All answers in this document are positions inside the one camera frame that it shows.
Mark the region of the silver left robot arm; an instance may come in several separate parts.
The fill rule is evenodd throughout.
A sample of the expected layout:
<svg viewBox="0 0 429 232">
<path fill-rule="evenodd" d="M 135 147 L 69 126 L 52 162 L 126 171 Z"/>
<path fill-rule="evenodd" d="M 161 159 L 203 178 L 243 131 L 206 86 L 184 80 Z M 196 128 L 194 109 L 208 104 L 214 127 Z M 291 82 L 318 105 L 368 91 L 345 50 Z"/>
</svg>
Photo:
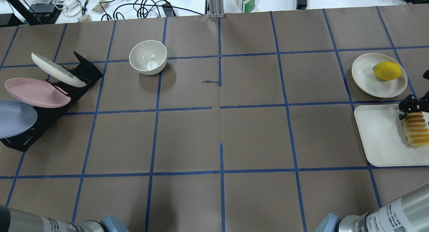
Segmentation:
<svg viewBox="0 0 429 232">
<path fill-rule="evenodd" d="M 116 217 L 107 215 L 101 221 L 86 220 L 81 223 L 64 222 L 20 210 L 0 206 L 2 232 L 127 232 Z"/>
</svg>

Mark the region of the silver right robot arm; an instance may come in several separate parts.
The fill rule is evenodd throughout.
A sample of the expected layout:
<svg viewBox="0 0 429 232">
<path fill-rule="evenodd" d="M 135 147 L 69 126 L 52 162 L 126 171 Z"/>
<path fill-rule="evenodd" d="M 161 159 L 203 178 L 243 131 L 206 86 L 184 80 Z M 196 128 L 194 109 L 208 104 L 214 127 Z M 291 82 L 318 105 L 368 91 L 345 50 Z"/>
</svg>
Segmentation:
<svg viewBox="0 0 429 232">
<path fill-rule="evenodd" d="M 428 164 L 428 94 L 355 110 L 366 157 L 378 167 Z M 361 216 L 328 214 L 317 232 L 427 232 L 428 183 Z"/>
</svg>

